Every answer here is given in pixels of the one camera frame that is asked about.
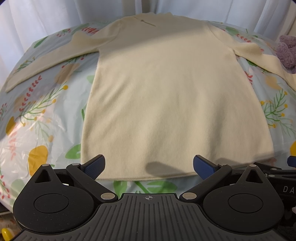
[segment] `metal screw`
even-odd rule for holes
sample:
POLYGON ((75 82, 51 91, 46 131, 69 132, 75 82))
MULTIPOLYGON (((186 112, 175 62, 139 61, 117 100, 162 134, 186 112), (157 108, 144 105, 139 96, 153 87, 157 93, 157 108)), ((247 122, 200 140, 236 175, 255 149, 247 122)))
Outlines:
POLYGON ((101 195, 101 198, 104 200, 111 200, 111 199, 115 198, 115 195, 110 192, 105 192, 101 195))
POLYGON ((183 193, 182 197, 187 200, 192 200, 192 199, 196 198, 197 196, 193 192, 186 192, 186 193, 183 193))

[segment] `ribbed surface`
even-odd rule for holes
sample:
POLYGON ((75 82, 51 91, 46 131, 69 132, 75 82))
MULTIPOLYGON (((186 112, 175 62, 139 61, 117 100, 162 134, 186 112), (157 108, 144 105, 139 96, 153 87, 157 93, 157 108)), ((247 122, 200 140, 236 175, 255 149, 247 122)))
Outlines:
POLYGON ((102 167, 102 162, 100 161, 100 159, 96 160, 92 164, 88 165, 84 170, 84 173, 87 174, 88 176, 90 176, 94 180, 104 170, 104 165, 102 167))
POLYGON ((284 241, 274 231, 238 235, 210 223, 195 204, 173 194, 124 194, 115 203, 102 204, 84 226, 58 235, 23 231, 15 241, 284 241))

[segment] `yellow flower print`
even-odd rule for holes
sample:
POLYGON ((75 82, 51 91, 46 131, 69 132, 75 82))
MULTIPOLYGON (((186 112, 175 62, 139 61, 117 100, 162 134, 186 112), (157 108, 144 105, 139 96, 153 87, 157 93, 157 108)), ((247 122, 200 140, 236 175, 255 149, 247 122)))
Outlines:
POLYGON ((50 135, 49 137, 48 137, 48 141, 49 142, 52 142, 54 140, 54 136, 53 135, 50 135))
POLYGON ((277 84, 277 79, 276 77, 274 76, 266 76, 265 77, 265 82, 266 84, 270 87, 270 88, 273 88, 274 90, 281 90, 282 87, 280 87, 278 84, 277 84))
POLYGON ((13 129, 15 128, 15 125, 16 125, 16 123, 15 123, 15 118, 12 116, 10 119, 9 119, 9 121, 8 121, 8 123, 7 123, 7 125, 6 125, 6 129, 5 129, 5 132, 6 132, 6 134, 9 136, 9 134, 13 131, 13 129))
POLYGON ((57 84, 63 84, 68 81, 73 74, 73 72, 80 66, 79 63, 76 64, 67 64, 65 65, 60 72, 55 76, 54 81, 57 84))
POLYGON ((37 169, 45 164, 48 157, 48 150, 46 146, 37 146, 29 152, 28 164, 29 173, 31 176, 37 171, 37 169))
POLYGON ((290 147, 291 156, 296 156, 296 141, 290 147))

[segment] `white curtain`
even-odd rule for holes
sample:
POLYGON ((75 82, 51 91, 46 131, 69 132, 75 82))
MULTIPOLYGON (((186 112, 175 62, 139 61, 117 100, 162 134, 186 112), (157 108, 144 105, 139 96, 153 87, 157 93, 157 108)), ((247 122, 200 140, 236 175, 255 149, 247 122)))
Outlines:
POLYGON ((81 23, 142 11, 171 12, 237 25, 275 40, 295 19, 293 11, 285 22, 291 4, 291 0, 6 0, 0 5, 0 87, 33 42, 81 23))
MULTIPOLYGON (((229 23, 276 40, 284 26, 291 0, 147 0, 143 11, 171 12, 200 20, 229 23)), ((287 27, 293 23, 292 13, 287 27)))
POLYGON ((138 0, 4 1, 0 5, 0 87, 33 42, 81 23, 112 20, 141 11, 138 0))

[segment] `sweater sleeve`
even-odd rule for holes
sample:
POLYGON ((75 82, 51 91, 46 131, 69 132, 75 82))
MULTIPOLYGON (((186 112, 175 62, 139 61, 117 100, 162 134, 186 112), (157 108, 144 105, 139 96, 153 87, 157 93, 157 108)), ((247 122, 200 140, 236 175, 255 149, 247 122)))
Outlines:
POLYGON ((233 49, 237 56, 243 57, 259 67, 282 77, 287 84, 296 91, 296 74, 290 74, 285 71, 278 57, 274 55, 263 54, 256 43, 240 43, 234 40, 225 31, 208 24, 210 31, 224 45, 233 49))
POLYGON ((117 20, 92 36, 88 36, 81 31, 76 32, 69 43, 41 56, 19 72, 10 74, 5 82, 5 92, 11 91, 18 84, 65 60, 83 54, 98 52, 100 46, 116 38, 120 27, 121 20, 117 20))

